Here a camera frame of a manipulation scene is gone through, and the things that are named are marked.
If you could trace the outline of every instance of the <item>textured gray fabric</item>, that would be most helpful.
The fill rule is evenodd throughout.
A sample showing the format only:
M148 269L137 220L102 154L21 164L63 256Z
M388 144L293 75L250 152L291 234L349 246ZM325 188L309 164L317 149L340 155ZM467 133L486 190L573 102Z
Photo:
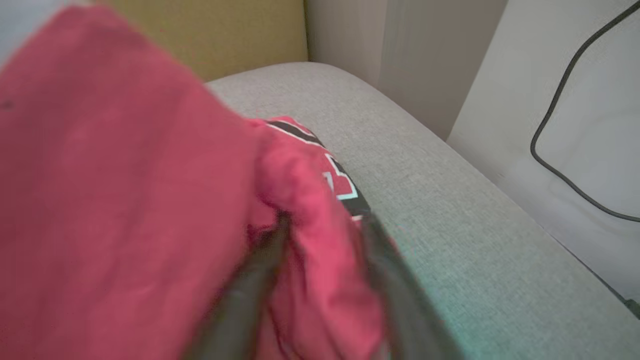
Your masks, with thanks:
M317 63L209 83L247 117L288 115L336 155L472 359L640 359L640 322L571 254L377 90Z

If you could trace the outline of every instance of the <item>black cable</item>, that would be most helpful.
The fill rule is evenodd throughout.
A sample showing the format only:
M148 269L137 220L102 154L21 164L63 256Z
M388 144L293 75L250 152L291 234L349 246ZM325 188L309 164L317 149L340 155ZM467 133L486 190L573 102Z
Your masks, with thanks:
M538 126L538 130L536 130L536 133L533 135L533 139L531 140L531 155L533 155L533 158L538 163L540 163L540 165L544 166L545 168L547 168L547 170L551 171L557 177L559 177L564 182L566 182L566 184L569 185L575 192L577 192L578 195L580 195L585 200L590 202L591 205L594 205L596 208L604 211L605 213L611 216L629 220L629 221L635 221L635 222L640 222L640 218L615 212L607 208L606 206L602 205L601 203L597 202L596 200L593 200L593 198L591 198L589 195L584 193L576 184L573 183L573 181L569 180L569 178L566 177L563 173L555 169L553 166L549 165L546 161L542 160L542 158L536 152L536 143L538 143L538 138L540 137L540 134L542 134L542 130L547 125L547 122L549 122L549 118L551 117L551 115L553 114L556 108L557 102L560 99L560 95L562 94L564 86L566 85L566 82L569 79L569 75L571 75L571 72L573 71L575 64L578 62L578 60L580 59L584 51L586 51L586 49L589 46L591 46L591 44L593 44L602 35L604 35L604 33L611 30L615 25L618 25L622 20L626 19L629 15L633 14L638 9L640 9L640 0L638 0L638 2L636 2L635 4L631 5L630 8L626 9L624 12L622 12L620 15L618 15L615 19L610 21L608 24L603 26L602 29L598 30L595 34L591 35L591 37L589 37L587 41L585 41L584 44L580 46L580 49L578 49L578 51L575 53L575 55L573 55L573 58L569 62L569 66L566 67L566 70L562 75L562 79L560 80L560 84L558 84L558 88L556 89L556 93L554 94L554 98L553 100L551 100L551 104L549 105L547 114L545 115L544 119L542 119L540 126Z

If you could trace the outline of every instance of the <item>white wall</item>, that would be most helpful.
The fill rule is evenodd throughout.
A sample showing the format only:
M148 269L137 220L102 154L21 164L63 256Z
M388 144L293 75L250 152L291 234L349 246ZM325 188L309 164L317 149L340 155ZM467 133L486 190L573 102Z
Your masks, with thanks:
M447 141L627 299L640 300L640 224L596 209L529 144L570 58L635 0L510 0ZM592 45L538 142L586 193L640 217L640 12Z
M306 0L310 59L376 87L446 139L507 0Z
M387 0L307 0L306 4L310 59L377 86Z

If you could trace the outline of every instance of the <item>gray fabric sofa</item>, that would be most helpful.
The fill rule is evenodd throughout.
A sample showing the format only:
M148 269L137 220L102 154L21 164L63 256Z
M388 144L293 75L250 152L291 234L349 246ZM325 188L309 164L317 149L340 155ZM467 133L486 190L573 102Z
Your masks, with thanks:
M640 359L640 321L522 209L356 77L288 63L207 86L311 128L380 216L470 359Z

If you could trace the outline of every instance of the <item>red garment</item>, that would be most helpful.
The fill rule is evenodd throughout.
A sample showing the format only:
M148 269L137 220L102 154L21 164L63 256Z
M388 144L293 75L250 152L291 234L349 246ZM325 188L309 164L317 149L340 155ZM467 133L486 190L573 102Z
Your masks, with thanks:
M59 14L0 76L0 358L178 358L281 208L259 358L367 359L380 305L305 149L109 10Z

